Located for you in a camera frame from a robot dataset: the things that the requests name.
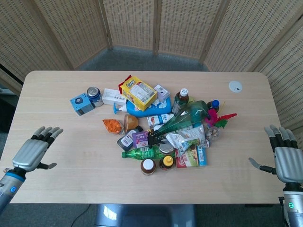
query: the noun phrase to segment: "robotic hand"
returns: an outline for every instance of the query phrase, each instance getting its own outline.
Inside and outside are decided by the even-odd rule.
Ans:
[[[287,214],[291,227],[303,227],[303,151],[298,149],[297,141],[290,130],[274,125],[265,127],[265,132],[274,152],[275,168],[262,166],[254,159],[249,158],[251,164],[262,171],[277,175],[285,183],[283,189]]]
[[[63,132],[59,127],[41,127],[28,139],[13,158],[14,169],[6,168],[4,177],[0,180],[0,214],[10,203],[18,189],[25,181],[25,174],[35,169],[52,169],[57,164],[41,163],[47,149],[57,136]]]

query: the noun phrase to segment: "yellow box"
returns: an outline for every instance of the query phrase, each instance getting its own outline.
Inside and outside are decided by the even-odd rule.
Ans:
[[[120,93],[144,111],[157,99],[157,91],[137,77],[129,76],[119,85]]]

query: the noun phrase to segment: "wooden table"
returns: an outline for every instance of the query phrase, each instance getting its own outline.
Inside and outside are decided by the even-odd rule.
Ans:
[[[220,139],[207,149],[208,166],[157,171],[144,176],[140,161],[122,159],[118,135],[109,134],[103,119],[122,120],[111,105],[78,116],[70,99],[90,86],[117,89],[129,74],[147,84],[161,84],[173,96],[185,87],[196,100],[218,99],[220,114],[237,113]],[[229,82],[243,84],[240,93]],[[34,71],[26,77],[0,167],[11,160],[40,126],[59,126],[64,132],[42,159],[56,162],[51,170],[27,174],[13,203],[278,203],[283,184],[276,176],[255,169],[248,161],[273,166],[263,127],[279,125],[267,78],[245,72],[158,71]],[[140,125],[147,128],[146,118]]]

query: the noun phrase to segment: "blue cap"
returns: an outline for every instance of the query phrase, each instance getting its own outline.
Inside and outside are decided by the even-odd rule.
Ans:
[[[213,106],[213,108],[217,108],[217,107],[219,107],[219,101],[218,100],[214,100],[213,102],[212,102],[212,106]]]
[[[116,103],[114,103],[114,113],[117,114],[117,111],[119,111],[119,108],[116,108]]]

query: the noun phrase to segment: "blue box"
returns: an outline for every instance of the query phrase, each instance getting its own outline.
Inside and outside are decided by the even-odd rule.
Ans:
[[[206,159],[206,151],[205,148],[202,146],[197,146],[197,156],[198,156],[198,164],[199,166],[206,166],[207,165],[207,159]]]
[[[93,104],[90,102],[86,93],[83,93],[77,97],[72,98],[71,105],[79,116],[94,109]]]

